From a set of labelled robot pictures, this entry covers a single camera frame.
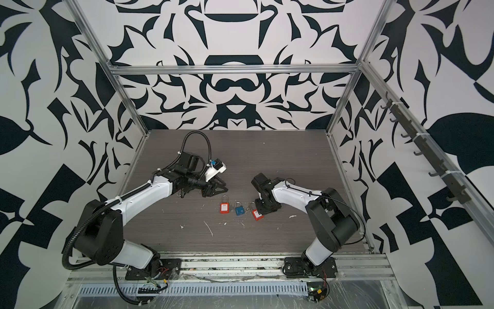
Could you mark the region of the red padlock long shackle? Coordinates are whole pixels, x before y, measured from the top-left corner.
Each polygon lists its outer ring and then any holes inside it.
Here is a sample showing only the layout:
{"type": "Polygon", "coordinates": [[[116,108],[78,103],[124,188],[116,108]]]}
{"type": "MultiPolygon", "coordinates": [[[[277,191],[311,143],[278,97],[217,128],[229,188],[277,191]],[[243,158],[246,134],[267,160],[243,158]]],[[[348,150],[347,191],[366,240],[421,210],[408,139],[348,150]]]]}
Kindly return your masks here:
{"type": "Polygon", "coordinates": [[[230,202],[227,195],[223,195],[220,203],[220,213],[228,214],[230,212],[230,202]]]}

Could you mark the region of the blue padlock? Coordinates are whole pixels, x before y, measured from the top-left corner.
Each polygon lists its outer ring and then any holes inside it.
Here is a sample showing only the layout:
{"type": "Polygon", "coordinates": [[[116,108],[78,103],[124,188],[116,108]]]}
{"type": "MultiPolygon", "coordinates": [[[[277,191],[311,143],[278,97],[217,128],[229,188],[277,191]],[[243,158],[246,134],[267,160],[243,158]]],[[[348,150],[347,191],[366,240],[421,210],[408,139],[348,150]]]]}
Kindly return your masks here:
{"type": "Polygon", "coordinates": [[[235,207],[234,207],[235,214],[237,216],[242,216],[245,214],[245,208],[243,207],[243,204],[241,202],[236,202],[235,207]]]}

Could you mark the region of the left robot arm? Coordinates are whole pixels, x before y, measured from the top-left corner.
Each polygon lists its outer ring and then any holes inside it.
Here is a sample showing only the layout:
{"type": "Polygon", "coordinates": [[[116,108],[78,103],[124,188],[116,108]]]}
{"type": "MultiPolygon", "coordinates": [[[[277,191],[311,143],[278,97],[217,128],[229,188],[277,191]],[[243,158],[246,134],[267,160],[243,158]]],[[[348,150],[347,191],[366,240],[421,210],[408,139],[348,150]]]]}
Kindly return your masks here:
{"type": "Polygon", "coordinates": [[[213,159],[209,138],[201,131],[188,132],[177,157],[157,169],[145,184],[105,202],[89,202],[62,251],[62,266],[78,270],[90,265],[155,269],[158,253],[124,239],[124,227],[160,200],[199,190],[208,198],[227,192],[220,174],[226,165],[213,159]]]}

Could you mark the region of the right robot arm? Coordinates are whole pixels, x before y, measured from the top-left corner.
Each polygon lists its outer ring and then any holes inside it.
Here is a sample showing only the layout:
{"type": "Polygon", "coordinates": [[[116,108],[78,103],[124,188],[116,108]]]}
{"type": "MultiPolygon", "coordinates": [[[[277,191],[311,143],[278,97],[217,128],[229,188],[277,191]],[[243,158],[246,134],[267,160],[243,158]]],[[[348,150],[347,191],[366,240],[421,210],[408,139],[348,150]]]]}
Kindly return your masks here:
{"type": "Polygon", "coordinates": [[[310,190],[283,178],[268,179],[262,173],[253,178],[252,185],[259,195],[255,200],[259,215],[276,212],[283,205],[307,214],[315,240],[304,251],[302,259],[312,267],[322,265],[360,230],[359,214],[335,189],[310,190]]]}

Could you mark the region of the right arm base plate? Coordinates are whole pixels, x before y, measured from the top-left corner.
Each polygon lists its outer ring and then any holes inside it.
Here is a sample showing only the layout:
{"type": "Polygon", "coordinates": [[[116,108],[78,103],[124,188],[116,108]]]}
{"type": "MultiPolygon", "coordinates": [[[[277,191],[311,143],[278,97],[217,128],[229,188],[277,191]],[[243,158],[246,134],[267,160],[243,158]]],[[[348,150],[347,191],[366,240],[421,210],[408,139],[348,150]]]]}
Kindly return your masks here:
{"type": "Polygon", "coordinates": [[[289,279],[308,277],[332,279],[337,277],[338,269],[332,257],[319,266],[315,266],[305,257],[286,257],[282,272],[289,279]]]}

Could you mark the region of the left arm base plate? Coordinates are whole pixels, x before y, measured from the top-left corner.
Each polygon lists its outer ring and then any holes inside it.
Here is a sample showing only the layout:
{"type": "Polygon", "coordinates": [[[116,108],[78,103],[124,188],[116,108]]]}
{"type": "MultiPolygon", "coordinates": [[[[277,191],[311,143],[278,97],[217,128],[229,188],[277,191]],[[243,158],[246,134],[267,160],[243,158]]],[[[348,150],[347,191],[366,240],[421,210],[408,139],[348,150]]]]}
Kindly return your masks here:
{"type": "Polygon", "coordinates": [[[127,281],[139,281],[145,279],[171,279],[179,275],[181,271],[182,259],[166,258],[152,260],[144,269],[129,267],[125,279],[127,281]]]}

